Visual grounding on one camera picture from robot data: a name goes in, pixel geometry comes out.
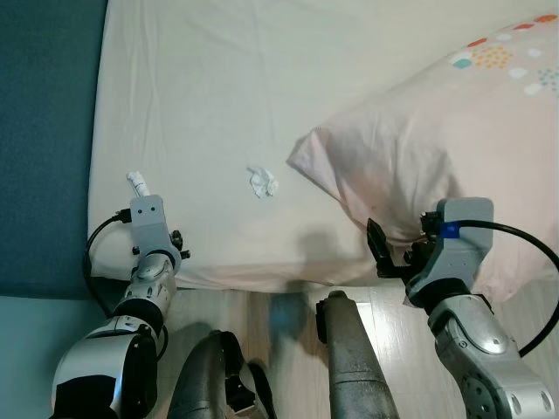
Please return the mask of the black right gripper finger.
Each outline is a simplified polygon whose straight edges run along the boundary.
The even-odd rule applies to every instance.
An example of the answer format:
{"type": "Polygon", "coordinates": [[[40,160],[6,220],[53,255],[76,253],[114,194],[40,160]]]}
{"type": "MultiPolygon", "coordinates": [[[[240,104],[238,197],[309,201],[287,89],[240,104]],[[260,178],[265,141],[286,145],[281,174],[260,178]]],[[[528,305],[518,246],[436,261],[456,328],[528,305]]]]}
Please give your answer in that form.
{"type": "Polygon", "coordinates": [[[384,235],[383,228],[375,220],[367,220],[367,245],[376,265],[376,275],[381,278],[394,278],[394,259],[392,249],[384,235]]]}

